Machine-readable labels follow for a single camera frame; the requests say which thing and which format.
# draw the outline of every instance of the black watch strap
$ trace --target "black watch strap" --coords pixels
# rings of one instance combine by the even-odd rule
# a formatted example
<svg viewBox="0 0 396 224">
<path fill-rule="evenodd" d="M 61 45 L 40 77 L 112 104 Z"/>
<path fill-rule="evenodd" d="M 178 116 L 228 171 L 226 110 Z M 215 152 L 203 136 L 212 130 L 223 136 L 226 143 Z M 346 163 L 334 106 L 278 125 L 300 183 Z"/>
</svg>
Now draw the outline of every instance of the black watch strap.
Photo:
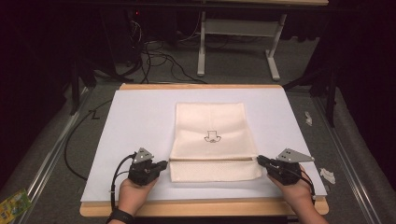
<svg viewBox="0 0 396 224">
<path fill-rule="evenodd" d="M 107 219 L 106 223 L 109 223 L 111 220 L 116 219 L 121 222 L 125 222 L 125 224 L 132 224 L 134 222 L 134 217 L 130 214 L 121 211 L 118 207 L 114 208 L 113 212 L 111 212 L 110 217 Z"/>
</svg>

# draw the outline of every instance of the table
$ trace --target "table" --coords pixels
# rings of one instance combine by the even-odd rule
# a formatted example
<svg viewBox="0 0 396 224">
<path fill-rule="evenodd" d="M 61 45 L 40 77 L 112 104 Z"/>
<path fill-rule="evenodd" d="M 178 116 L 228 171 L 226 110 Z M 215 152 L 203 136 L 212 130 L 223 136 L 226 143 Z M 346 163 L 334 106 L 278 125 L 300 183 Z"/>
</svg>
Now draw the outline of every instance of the table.
<svg viewBox="0 0 396 224">
<path fill-rule="evenodd" d="M 123 85 L 121 86 L 120 89 L 121 90 L 191 90 L 191 89 L 224 90 L 224 89 L 262 89 L 262 88 L 280 90 L 281 87 L 277 85 L 275 86 L 274 85 Z M 318 197 L 316 202 L 316 208 L 321 214 L 326 214 L 329 212 L 329 206 L 327 205 L 324 196 Z M 110 202 L 83 202 L 80 207 L 80 213 L 85 217 L 106 217 L 110 214 L 110 212 L 111 212 Z M 247 198 L 247 199 L 228 198 L 228 199 L 210 199 L 210 200 L 194 199 L 194 200 L 151 201 L 151 202 L 147 202 L 137 213 L 137 216 L 139 217 L 286 216 L 286 215 L 293 215 L 293 212 L 291 211 L 289 206 L 279 197 L 278 198 Z"/>
<path fill-rule="evenodd" d="M 327 6 L 328 0 L 216 0 L 216 2 L 239 2 L 255 4 L 280 4 L 294 6 Z M 201 13 L 201 41 L 198 54 L 198 77 L 205 75 L 205 35 L 249 35 L 249 36 L 269 36 L 273 38 L 272 45 L 265 50 L 265 57 L 268 62 L 272 79 L 279 81 L 280 76 L 276 68 L 274 54 L 280 35 L 285 25 L 287 14 L 280 16 L 279 21 L 236 21 L 207 19 L 206 13 Z"/>
</svg>

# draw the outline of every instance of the gray carpet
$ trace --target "gray carpet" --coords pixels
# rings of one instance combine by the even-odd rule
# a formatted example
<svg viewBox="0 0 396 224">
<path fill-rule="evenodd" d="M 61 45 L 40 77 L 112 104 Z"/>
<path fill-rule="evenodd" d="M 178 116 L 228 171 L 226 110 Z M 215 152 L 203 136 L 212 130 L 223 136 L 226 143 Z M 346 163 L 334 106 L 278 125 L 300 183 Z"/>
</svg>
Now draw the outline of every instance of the gray carpet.
<svg viewBox="0 0 396 224">
<path fill-rule="evenodd" d="M 210 84 L 274 84 L 275 82 L 270 78 L 262 51 L 263 45 L 268 44 L 269 40 L 265 38 L 253 42 L 250 40 L 250 38 L 235 39 L 221 49 L 216 47 L 223 45 L 222 40 L 209 41 L 208 45 L 213 48 L 207 49 L 206 75 L 202 80 Z M 298 43 L 295 39 L 281 41 L 276 52 L 276 64 L 281 80 L 276 84 L 285 84 L 299 77 L 303 73 L 316 44 L 316 41 Z M 150 53 L 153 54 L 158 47 L 161 47 L 159 43 L 151 44 L 149 46 L 152 49 Z M 164 45 L 156 50 L 172 54 L 187 74 L 197 78 L 195 75 L 198 58 L 197 49 L 198 46 L 195 45 L 195 42 L 189 41 L 184 45 L 179 44 L 178 48 Z M 150 82 L 177 82 L 177 79 L 173 76 L 188 79 L 182 75 L 181 70 L 176 66 L 171 70 L 171 63 L 162 64 L 162 62 L 163 58 L 160 57 L 151 60 L 152 66 L 148 75 Z M 119 66 L 119 69 L 122 71 L 126 68 Z M 143 73 L 138 71 L 131 77 L 139 82 L 143 79 Z M 87 101 L 79 110 L 78 118 L 82 119 L 90 109 L 111 99 L 119 85 L 119 82 L 98 78 L 98 85 L 88 92 Z M 320 99 L 312 99 L 306 89 L 307 87 L 296 88 L 288 92 L 288 96 L 304 139 L 312 155 L 316 158 L 317 167 L 334 172 L 336 178 L 334 185 L 323 179 L 325 185 L 330 189 L 327 196 L 330 213 L 325 217 L 330 223 L 378 223 L 367 221 L 364 209 L 361 208 L 355 191 L 351 187 L 343 158 L 339 156 L 337 151 L 340 146 L 343 146 L 353 167 L 356 168 L 361 186 L 367 189 L 370 202 L 375 208 L 378 219 L 382 223 L 396 223 L 395 193 L 376 165 L 370 151 L 364 145 L 353 119 L 347 112 L 342 96 L 337 94 L 337 105 L 334 111 L 336 127 L 335 129 L 329 129 L 326 121 L 322 118 Z M 65 95 L 70 98 L 70 91 Z M 69 141 L 67 149 L 69 163 L 78 173 L 84 176 L 88 176 L 91 169 L 109 107 L 110 104 L 106 104 L 97 110 L 96 117 L 99 119 L 91 119 L 91 117 L 85 119 Z M 70 109 L 71 101 L 69 100 L 37 137 L 13 176 L 0 192 L 1 200 L 18 189 L 29 188 L 38 169 L 45 161 L 48 153 L 52 151 L 70 119 L 68 116 Z M 305 111 L 308 111 L 313 118 L 312 127 L 305 124 Z M 334 142 L 333 133 L 338 133 L 339 139 L 336 140 L 340 140 L 340 142 Z M 39 197 L 36 204 L 31 210 L 28 220 L 24 220 L 24 223 L 104 223 L 105 217 L 87 218 L 79 214 L 79 200 L 85 182 L 66 168 L 62 154 L 56 161 L 56 166 L 49 179 L 44 181 L 43 185 L 45 184 L 45 187 L 42 192 L 38 193 Z M 215 223 L 218 221 L 198 220 L 200 223 Z M 141 219 L 140 223 L 185 223 L 187 221 L 191 222 L 191 220 L 186 219 Z M 252 218 L 248 220 L 240 219 L 235 223 L 262 223 L 260 221 L 259 218 Z M 230 223 L 230 220 L 223 220 L 223 222 Z"/>
</svg>

